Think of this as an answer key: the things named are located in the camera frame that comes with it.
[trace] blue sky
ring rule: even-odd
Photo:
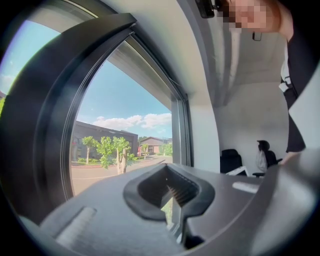
[[[28,60],[59,32],[26,21],[0,65],[0,91],[11,84]],[[139,136],[172,138],[171,112],[128,75],[106,61],[95,74],[77,120]]]

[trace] black shirt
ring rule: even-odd
[[[312,78],[319,59],[320,44],[317,40],[320,18],[317,8],[311,3],[296,2],[293,0],[280,0],[286,6],[293,19],[293,36],[287,44],[288,68],[292,88],[284,93],[288,109],[303,92]],[[289,138],[287,152],[300,152],[305,148],[303,138],[289,116]]]

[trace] green tree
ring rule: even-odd
[[[163,156],[172,156],[173,154],[173,148],[172,143],[171,144],[163,144],[159,151],[163,154]]]
[[[130,144],[124,137],[113,137],[113,145],[116,150],[116,168],[118,174],[124,174],[127,170],[127,151],[130,150]]]
[[[1,117],[2,109],[4,108],[4,104],[5,104],[5,98],[2,98],[0,100],[0,117]]]
[[[94,137],[88,136],[82,139],[82,143],[86,146],[86,164],[89,164],[90,149],[96,147],[98,142]]]
[[[141,140],[144,140],[144,139],[146,139],[146,138],[147,138],[147,136],[139,137],[139,138],[138,138],[138,143],[139,143],[139,145],[140,145],[140,141],[141,141]]]
[[[146,156],[147,156],[147,149],[148,149],[148,144],[142,144],[141,150],[144,153],[144,159],[146,159]]]
[[[113,164],[110,155],[115,151],[114,144],[110,137],[102,137],[100,143],[96,144],[96,151],[102,155],[100,158],[102,167],[108,169]]]
[[[127,166],[134,162],[134,154],[128,154],[130,150],[130,144],[125,138],[113,137],[102,137],[101,143],[97,144],[96,151],[102,155],[101,165],[108,169],[108,166],[113,162],[110,159],[110,155],[116,152],[116,169],[118,174],[124,174],[127,171]]]

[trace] roof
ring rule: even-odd
[[[5,98],[7,95],[0,91],[0,98]]]
[[[98,131],[109,132],[109,133],[112,133],[112,134],[118,134],[118,135],[123,134],[123,135],[128,135],[128,136],[138,136],[137,134],[132,133],[132,132],[126,132],[124,130],[113,130],[113,129],[109,129],[109,128],[105,128],[105,127],[89,124],[89,123],[86,123],[86,122],[75,121],[75,125],[79,126],[79,127],[86,127],[86,128],[95,129],[95,130],[98,130]]]
[[[165,139],[165,138],[147,137],[147,138],[144,138],[144,139],[140,140],[140,143],[144,142],[144,141],[146,141],[148,139],[154,139],[154,140],[158,140],[158,141],[161,141],[161,142],[164,142],[164,141],[168,142],[168,139]]]

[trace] black chair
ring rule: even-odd
[[[226,149],[222,151],[220,156],[220,173],[227,174],[242,165],[242,158],[235,149]]]
[[[259,150],[264,152],[267,168],[277,165],[279,162],[282,161],[282,158],[277,159],[276,154],[273,151],[269,150],[270,149],[269,142],[267,142],[266,140],[258,140],[258,142],[259,142],[259,146],[258,146]],[[253,173],[252,175],[259,178],[259,177],[265,176],[265,173],[256,172],[256,173]]]

